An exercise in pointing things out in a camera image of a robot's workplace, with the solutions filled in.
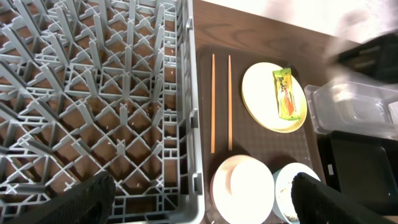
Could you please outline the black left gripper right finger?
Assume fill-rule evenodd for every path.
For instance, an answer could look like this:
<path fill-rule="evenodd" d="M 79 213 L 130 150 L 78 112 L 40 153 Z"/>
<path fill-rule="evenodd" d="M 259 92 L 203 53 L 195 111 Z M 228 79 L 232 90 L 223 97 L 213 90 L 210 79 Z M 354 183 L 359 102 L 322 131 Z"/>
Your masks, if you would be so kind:
<path fill-rule="evenodd" d="M 292 203 L 300 223 L 391 224 L 393 221 L 300 172 L 292 182 Z"/>

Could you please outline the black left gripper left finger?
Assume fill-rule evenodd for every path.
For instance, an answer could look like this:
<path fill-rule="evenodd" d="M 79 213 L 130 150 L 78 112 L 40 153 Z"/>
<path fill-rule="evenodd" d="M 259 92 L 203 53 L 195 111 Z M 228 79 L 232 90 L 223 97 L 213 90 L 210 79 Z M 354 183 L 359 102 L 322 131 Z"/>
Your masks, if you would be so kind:
<path fill-rule="evenodd" d="M 115 196 L 113 178 L 107 171 L 100 172 L 8 224 L 106 223 Z"/>

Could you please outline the light blue bowl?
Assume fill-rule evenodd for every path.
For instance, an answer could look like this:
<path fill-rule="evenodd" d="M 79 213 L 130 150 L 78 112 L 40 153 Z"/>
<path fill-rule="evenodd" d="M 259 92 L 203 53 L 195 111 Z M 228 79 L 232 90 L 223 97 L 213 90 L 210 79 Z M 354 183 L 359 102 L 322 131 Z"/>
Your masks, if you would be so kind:
<path fill-rule="evenodd" d="M 273 174 L 275 193 L 272 211 L 280 219 L 289 224 L 300 223 L 291 197 L 292 182 L 299 172 L 306 173 L 311 177 L 320 180 L 319 176 L 317 176 L 311 168 L 298 162 L 287 164 Z"/>

